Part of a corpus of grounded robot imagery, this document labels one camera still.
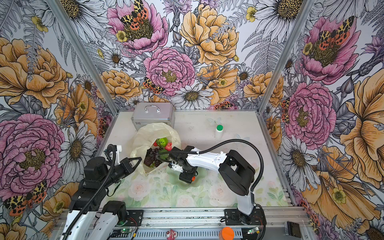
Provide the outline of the purple grape bunch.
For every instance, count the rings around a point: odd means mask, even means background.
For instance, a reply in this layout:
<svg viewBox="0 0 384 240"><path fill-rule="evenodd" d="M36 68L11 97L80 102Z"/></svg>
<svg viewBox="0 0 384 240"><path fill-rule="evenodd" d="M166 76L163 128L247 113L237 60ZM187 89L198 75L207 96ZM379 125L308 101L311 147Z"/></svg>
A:
<svg viewBox="0 0 384 240"><path fill-rule="evenodd" d="M165 149L148 149L146 153L146 157L144 159L144 165L149 168L157 168L160 164L165 163L168 154L160 155L158 158L156 157L159 153L167 153L168 151Z"/></svg>

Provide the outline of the red pink apple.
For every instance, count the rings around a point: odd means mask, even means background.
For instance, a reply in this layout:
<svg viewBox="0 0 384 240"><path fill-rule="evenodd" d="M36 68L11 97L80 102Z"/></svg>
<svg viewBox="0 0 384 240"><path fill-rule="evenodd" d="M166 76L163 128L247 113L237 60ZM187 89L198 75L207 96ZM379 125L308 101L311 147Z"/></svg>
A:
<svg viewBox="0 0 384 240"><path fill-rule="evenodd" d="M172 148L173 148L172 143L167 143L167 145L165 146L165 150L167 151L171 151Z"/></svg>

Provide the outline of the green bumpy fruit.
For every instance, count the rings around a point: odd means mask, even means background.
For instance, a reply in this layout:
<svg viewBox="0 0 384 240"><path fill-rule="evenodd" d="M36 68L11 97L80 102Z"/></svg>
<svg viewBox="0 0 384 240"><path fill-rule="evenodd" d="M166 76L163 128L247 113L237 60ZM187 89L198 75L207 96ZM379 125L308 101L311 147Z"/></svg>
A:
<svg viewBox="0 0 384 240"><path fill-rule="evenodd" d="M159 148L165 148L168 144L168 139L167 138L159 138L156 139L156 144Z"/></svg>

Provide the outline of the translucent cream plastic bag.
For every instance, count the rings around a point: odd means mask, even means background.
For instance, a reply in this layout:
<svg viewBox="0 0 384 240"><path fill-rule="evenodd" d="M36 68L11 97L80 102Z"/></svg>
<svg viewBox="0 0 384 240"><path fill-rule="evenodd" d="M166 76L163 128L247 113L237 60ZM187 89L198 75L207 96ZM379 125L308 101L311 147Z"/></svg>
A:
<svg viewBox="0 0 384 240"><path fill-rule="evenodd" d="M153 147L157 139L167 138L172 143L172 147L181 148L181 139L176 130L165 123L153 123L140 128L136 135L130 140L130 158L141 157L142 161L138 166L138 171L142 175L148 175L159 167L148 167L144 164L147 150Z"/></svg>

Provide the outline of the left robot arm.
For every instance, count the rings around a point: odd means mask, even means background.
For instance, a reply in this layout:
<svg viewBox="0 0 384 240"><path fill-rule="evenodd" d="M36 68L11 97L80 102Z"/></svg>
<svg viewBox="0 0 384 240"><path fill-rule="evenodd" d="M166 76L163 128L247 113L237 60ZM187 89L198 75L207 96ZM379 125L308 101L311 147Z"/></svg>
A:
<svg viewBox="0 0 384 240"><path fill-rule="evenodd" d="M141 161L141 157L124 158L119 165L111 163L109 168L104 157L91 159L85 167L83 183L72 197L61 239L83 240L108 187L132 174Z"/></svg>

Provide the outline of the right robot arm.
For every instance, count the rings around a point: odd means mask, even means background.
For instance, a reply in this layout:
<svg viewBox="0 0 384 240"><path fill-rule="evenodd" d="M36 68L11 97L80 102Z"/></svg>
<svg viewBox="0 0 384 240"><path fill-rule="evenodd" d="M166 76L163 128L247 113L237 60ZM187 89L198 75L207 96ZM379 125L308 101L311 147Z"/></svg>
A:
<svg viewBox="0 0 384 240"><path fill-rule="evenodd" d="M212 153L188 146L185 150L173 148L167 159L170 160L169 167L180 173L179 180L187 184L195 181L199 168L218 173L236 194L239 221L244 225L251 223L255 208L251 186L256 171L237 151Z"/></svg>

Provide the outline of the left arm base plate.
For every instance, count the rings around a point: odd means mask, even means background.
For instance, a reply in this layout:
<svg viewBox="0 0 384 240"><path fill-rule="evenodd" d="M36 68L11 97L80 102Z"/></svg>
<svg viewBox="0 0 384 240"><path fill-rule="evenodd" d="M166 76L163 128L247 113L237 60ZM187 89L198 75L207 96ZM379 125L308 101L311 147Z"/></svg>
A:
<svg viewBox="0 0 384 240"><path fill-rule="evenodd" d="M122 227L140 227L144 218L143 210L126 210L119 222Z"/></svg>

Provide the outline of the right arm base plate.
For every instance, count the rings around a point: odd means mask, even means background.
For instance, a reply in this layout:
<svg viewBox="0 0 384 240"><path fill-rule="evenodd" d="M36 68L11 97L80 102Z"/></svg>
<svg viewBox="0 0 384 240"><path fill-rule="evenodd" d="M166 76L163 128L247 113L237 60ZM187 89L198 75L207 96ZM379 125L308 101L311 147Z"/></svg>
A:
<svg viewBox="0 0 384 240"><path fill-rule="evenodd" d="M265 214L260 208L254 208L250 215L238 209L225 209L224 218L227 226L261 226L267 223Z"/></svg>

